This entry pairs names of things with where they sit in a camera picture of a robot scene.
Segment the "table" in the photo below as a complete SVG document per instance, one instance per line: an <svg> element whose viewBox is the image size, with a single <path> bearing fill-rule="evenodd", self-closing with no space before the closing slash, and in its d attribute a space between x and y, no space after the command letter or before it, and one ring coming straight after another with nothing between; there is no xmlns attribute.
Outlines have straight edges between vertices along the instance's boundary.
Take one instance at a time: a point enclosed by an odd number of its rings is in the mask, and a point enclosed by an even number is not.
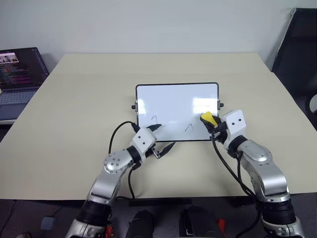
<svg viewBox="0 0 317 238"><path fill-rule="evenodd" d="M67 54L0 143L0 198L85 199L113 130L136 120L137 84L210 81L219 83L220 114L242 109L247 137L272 152L290 191L316 192L317 133L257 54ZM133 134L119 130L113 151ZM242 178L251 186L244 170ZM243 195L208 141L148 158L131 182L142 198ZM127 174L120 195L130 195Z"/></svg>

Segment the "gray floor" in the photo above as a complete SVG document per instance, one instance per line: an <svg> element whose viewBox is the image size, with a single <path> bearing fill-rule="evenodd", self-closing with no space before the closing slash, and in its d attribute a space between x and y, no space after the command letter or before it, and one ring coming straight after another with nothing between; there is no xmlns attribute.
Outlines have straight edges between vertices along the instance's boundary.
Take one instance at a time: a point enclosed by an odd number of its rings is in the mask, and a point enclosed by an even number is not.
<svg viewBox="0 0 317 238"><path fill-rule="evenodd" d="M301 219L306 238L317 237L317 194L298 194L292 196L297 216ZM238 231L248 226L256 216L253 205L233 208L226 198L193 198L193 205L202 206L227 221L226 233L233 238ZM0 227L10 213L12 200L0 200ZM113 206L112 223L116 238L124 238L128 222L140 210L149 210L155 218L155 238L178 237L179 212L188 205L157 205L147 207L130 207L128 201L116 201ZM7 223L3 238L15 238L23 232L30 232L33 238L62 238L66 234L72 220L78 215L79 209L63 207L56 214L56 222L51 231L41 231L40 225L44 216L53 214L59 206L47 205L34 201L17 201L11 219ZM244 238L263 238L265 233L259 223Z"/></svg>

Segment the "drawn line on whiteboard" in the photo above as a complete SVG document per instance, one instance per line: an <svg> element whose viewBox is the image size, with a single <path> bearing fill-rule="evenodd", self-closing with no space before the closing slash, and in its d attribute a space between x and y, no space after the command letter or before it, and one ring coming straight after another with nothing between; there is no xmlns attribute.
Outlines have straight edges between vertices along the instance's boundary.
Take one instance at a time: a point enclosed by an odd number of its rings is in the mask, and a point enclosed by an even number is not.
<svg viewBox="0 0 317 238"><path fill-rule="evenodd" d="M187 131L187 129L189 128L189 126L191 126L192 129L193 129L193 125L192 125L191 123L189 123L189 125L186 127L185 131Z"/></svg>
<svg viewBox="0 0 317 238"><path fill-rule="evenodd" d="M157 123L158 123L158 118L157 118L157 116L154 115L154 116L151 118L151 120L153 120L153 118L155 118L155 121L156 121L156 124L157 124Z"/></svg>

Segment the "white wall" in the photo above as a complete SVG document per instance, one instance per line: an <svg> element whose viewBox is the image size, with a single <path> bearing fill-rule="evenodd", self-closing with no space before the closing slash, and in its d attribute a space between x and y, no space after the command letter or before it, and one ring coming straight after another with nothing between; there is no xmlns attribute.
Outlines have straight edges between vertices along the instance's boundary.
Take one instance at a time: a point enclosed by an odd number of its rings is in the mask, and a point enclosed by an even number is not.
<svg viewBox="0 0 317 238"><path fill-rule="evenodd" d="M317 0L0 0L0 49L64 53L258 52L272 66L293 7Z"/></svg>

